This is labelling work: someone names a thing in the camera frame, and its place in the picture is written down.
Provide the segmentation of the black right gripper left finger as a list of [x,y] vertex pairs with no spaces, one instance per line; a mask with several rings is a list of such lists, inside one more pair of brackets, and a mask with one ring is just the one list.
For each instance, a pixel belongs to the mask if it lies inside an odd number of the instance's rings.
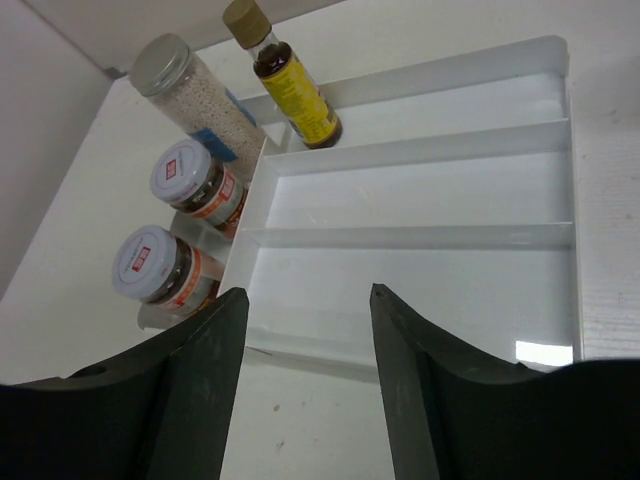
[[5,479],[216,479],[243,360],[249,300],[196,315],[67,378],[1,389]]

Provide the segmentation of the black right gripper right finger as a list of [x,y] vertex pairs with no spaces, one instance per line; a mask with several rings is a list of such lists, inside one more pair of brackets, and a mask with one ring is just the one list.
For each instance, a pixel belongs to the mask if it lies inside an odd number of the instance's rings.
[[372,287],[374,349],[399,479],[635,479],[639,363],[550,372],[494,357]]

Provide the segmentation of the small spice jar white lid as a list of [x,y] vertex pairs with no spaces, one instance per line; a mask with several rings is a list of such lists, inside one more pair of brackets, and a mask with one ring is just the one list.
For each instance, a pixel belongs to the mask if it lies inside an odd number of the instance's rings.
[[111,281],[117,293],[185,319],[217,297],[222,262],[157,226],[134,231],[120,246]]

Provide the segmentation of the small yellow label bottle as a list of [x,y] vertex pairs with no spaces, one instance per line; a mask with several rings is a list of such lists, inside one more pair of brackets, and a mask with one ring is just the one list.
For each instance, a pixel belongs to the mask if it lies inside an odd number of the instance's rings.
[[334,146],[342,123],[292,47],[277,38],[255,1],[236,0],[223,22],[253,58],[253,70],[295,133],[309,149]]

